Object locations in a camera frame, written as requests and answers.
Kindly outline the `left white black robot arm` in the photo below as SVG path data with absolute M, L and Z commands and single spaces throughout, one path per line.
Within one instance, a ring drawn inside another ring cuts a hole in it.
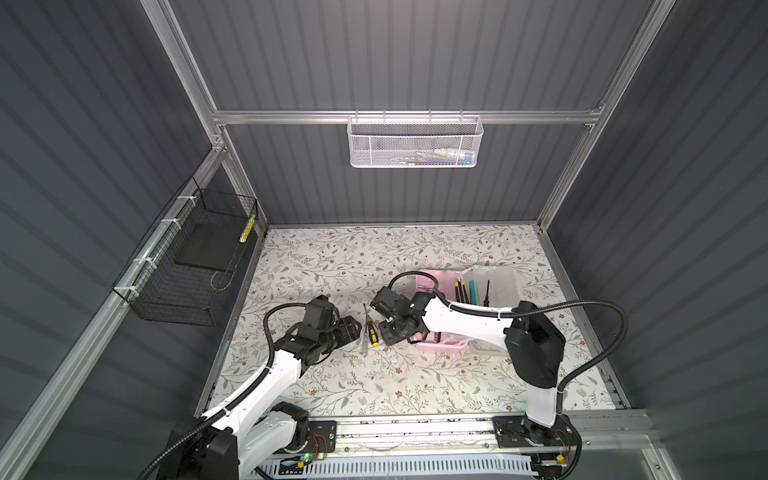
M 263 328 L 265 363 L 198 421 L 174 427 L 168 439 L 173 451 L 160 462 L 158 479 L 246 479 L 261 474 L 261 464 L 275 453 L 301 464 L 317 452 L 309 413 L 279 397 L 310 367 L 359 340 L 362 326 L 320 295 L 268 310 Z

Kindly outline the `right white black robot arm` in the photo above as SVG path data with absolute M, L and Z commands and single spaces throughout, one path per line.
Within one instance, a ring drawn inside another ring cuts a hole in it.
M 407 298 L 381 288 L 371 308 L 383 316 L 380 336 L 388 345 L 430 332 L 457 334 L 507 351 L 517 376 L 526 385 L 526 417 L 549 429 L 559 413 L 558 372 L 565 337 L 547 314 L 562 304 L 539 308 L 522 301 L 516 307 L 480 307 L 447 300 L 441 293 L 417 292 Z

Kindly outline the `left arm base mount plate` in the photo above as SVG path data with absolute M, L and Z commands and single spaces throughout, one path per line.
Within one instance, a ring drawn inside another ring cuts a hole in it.
M 276 454 L 328 454 L 336 449 L 338 422 L 333 420 L 309 420 L 297 426 L 296 435 L 287 448 Z

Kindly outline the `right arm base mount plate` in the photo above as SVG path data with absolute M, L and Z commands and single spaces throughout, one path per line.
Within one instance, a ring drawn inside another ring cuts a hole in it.
M 541 426 L 525 414 L 494 416 L 493 433 L 501 448 L 564 447 L 577 445 L 577 433 L 567 416 L 557 416 L 552 427 Z

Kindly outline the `black yellow screwdriver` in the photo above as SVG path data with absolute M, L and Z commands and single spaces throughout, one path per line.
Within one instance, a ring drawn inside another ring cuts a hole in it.
M 377 347 L 380 344 L 379 336 L 372 320 L 366 321 L 366 334 L 371 346 Z

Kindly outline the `teal utility knife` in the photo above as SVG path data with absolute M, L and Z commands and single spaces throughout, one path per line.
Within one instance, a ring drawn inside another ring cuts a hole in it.
M 476 283 L 474 280 L 469 281 L 468 288 L 469 288 L 470 303 L 472 305 L 478 305 L 478 294 L 477 294 Z

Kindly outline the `clear handled screwdriver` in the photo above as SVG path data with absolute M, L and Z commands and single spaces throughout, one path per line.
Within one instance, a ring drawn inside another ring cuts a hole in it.
M 369 334 L 368 334 L 368 309 L 365 303 L 363 303 L 363 311 L 364 311 L 364 320 L 362 324 L 362 331 L 361 331 L 361 355 L 362 358 L 367 358 L 368 356 L 368 350 L 369 350 Z

